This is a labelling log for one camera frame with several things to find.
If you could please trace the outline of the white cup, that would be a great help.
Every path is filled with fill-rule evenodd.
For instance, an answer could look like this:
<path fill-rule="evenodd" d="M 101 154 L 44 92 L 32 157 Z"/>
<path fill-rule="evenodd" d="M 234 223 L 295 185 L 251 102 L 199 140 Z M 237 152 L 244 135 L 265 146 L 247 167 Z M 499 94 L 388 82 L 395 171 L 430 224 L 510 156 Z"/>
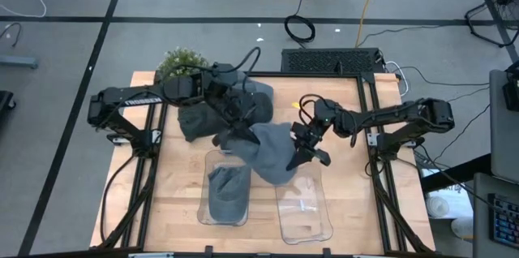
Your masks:
<path fill-rule="evenodd" d="M 426 200 L 427 213 L 432 218 L 442 218 L 448 215 L 448 202 L 439 196 L 431 196 Z"/>
<path fill-rule="evenodd" d="M 474 238 L 474 220 L 472 217 L 459 217 L 451 222 L 451 230 L 462 240 Z"/>

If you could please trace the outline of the green potted plant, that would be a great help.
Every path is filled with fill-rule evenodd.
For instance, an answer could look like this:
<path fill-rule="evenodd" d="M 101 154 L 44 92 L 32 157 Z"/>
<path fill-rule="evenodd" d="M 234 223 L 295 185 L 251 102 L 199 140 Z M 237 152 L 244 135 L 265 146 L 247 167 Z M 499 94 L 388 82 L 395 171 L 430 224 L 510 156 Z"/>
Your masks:
<path fill-rule="evenodd" d="M 156 79 L 167 81 L 177 76 L 184 76 L 208 67 L 208 60 L 192 49 L 178 47 L 165 53 L 164 60 L 156 69 Z"/>

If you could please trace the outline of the dark grey baseball cap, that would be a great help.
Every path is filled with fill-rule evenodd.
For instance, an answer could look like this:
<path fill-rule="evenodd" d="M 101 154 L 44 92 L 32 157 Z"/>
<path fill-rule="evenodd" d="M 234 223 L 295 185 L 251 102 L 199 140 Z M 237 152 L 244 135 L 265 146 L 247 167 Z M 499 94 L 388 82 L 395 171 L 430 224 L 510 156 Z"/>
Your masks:
<path fill-rule="evenodd" d="M 273 117 L 272 100 L 264 92 L 248 93 L 244 101 L 245 120 L 249 125 L 269 123 Z"/>
<path fill-rule="evenodd" d="M 227 128 L 221 116 L 205 102 L 179 108 L 178 123 L 187 142 L 218 134 Z"/>

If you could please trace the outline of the keyboard with colourful keys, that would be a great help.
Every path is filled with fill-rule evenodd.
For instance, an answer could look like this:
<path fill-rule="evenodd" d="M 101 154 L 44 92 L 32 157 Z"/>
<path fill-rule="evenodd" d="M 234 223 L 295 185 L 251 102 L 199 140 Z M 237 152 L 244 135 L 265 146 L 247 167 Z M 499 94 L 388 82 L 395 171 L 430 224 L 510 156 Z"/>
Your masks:
<path fill-rule="evenodd" d="M 496 193 L 488 200 L 490 240 L 519 250 L 519 201 Z"/>

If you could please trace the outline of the black perforated metal box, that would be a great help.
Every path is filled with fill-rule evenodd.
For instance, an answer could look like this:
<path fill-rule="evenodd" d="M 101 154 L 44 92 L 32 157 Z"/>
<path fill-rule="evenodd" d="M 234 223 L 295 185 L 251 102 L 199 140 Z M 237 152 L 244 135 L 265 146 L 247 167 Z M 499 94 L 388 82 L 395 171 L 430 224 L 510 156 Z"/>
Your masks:
<path fill-rule="evenodd" d="M 282 72 L 382 73 L 384 64 L 378 48 L 283 49 L 281 52 Z"/>

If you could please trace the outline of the black floor object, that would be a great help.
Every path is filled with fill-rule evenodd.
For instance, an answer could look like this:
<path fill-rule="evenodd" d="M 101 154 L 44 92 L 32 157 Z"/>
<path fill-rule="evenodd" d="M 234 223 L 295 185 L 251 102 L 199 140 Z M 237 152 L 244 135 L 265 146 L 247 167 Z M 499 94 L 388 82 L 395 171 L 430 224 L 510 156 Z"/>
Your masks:
<path fill-rule="evenodd" d="M 0 124 L 8 117 L 9 113 L 17 106 L 14 93 L 0 90 Z"/>

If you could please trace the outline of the clear plastic bin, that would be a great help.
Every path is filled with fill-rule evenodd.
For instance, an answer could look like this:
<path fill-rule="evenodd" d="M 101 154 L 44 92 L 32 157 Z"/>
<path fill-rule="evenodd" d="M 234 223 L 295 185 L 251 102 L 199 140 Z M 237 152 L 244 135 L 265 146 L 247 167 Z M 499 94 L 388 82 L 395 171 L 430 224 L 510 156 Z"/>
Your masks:
<path fill-rule="evenodd" d="M 247 166 L 245 162 L 233 155 L 230 151 L 212 150 L 205 157 L 204 180 L 197 212 L 198 221 L 208 226 L 242 226 L 247 222 L 248 210 L 245 217 L 238 224 L 221 224 L 213 220 L 208 207 L 208 175 L 220 166 Z"/>
<path fill-rule="evenodd" d="M 276 187 L 276 198 L 285 243 L 318 243 L 332 237 L 320 165 L 309 162 L 299 166 L 288 183 Z"/>

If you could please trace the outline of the grey desk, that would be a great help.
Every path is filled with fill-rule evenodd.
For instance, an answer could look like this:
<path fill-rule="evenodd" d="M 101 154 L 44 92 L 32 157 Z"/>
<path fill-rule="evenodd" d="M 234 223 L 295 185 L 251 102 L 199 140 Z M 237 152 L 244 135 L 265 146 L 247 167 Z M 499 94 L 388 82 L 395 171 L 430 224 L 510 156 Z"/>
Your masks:
<path fill-rule="evenodd" d="M 477 173 L 474 175 L 475 193 L 488 200 L 495 193 L 508 197 L 519 205 L 519 184 Z M 489 207 L 479 199 L 474 200 L 473 258 L 519 258 L 519 249 L 496 243 L 490 239 Z"/>
<path fill-rule="evenodd" d="M 504 71 L 490 71 L 491 171 L 513 183 L 519 183 L 519 111 L 508 110 L 503 86 Z"/>

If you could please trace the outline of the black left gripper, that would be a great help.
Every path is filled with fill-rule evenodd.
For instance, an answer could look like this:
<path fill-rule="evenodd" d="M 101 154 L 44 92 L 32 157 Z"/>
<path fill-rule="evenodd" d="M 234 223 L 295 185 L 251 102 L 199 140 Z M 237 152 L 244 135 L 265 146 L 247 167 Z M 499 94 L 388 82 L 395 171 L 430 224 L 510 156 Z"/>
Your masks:
<path fill-rule="evenodd" d="M 237 137 L 254 144 L 260 144 L 249 126 L 255 123 L 257 104 L 252 92 L 229 89 L 221 95 L 221 117 L 228 128 L 237 125 Z M 227 131 L 222 131 L 213 137 L 213 145 L 221 146 L 227 140 Z"/>

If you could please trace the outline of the black desk device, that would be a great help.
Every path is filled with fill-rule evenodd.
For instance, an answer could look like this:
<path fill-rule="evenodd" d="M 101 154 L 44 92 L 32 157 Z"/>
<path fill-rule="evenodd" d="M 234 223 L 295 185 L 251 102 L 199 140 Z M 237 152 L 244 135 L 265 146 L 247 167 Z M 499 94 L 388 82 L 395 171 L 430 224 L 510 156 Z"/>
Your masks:
<path fill-rule="evenodd" d="M 505 71 L 506 84 L 502 87 L 508 110 L 519 112 L 519 59 Z"/>

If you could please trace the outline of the black beam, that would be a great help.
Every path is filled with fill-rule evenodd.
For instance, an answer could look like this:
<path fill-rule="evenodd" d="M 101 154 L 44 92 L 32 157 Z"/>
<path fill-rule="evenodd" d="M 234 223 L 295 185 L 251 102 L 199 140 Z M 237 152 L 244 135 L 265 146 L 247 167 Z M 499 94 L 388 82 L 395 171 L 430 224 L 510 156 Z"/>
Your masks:
<path fill-rule="evenodd" d="M 428 193 L 450 187 L 456 183 L 472 181 L 476 173 L 492 175 L 490 153 L 421 178 L 422 191 Z"/>

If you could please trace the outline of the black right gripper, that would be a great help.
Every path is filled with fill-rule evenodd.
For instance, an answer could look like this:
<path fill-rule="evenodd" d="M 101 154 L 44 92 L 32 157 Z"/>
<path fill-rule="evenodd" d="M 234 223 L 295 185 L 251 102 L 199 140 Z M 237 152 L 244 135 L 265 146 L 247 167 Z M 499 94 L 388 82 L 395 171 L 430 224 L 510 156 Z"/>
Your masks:
<path fill-rule="evenodd" d="M 307 162 L 307 150 L 309 151 L 309 161 L 317 160 L 324 166 L 330 166 L 331 158 L 329 154 L 320 148 L 316 148 L 324 135 L 324 124 L 322 122 L 310 122 L 309 124 L 294 122 L 290 130 L 294 133 L 294 147 L 297 151 L 286 166 L 287 170 L 293 170 Z"/>

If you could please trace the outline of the grey metal bar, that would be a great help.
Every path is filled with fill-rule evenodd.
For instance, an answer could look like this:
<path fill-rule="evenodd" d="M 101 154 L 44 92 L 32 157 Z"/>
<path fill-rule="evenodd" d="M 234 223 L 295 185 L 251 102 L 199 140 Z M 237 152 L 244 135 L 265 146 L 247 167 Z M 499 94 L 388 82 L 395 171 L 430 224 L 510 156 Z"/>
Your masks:
<path fill-rule="evenodd" d="M 0 66 L 27 67 L 37 69 L 38 63 L 35 58 L 0 55 Z"/>

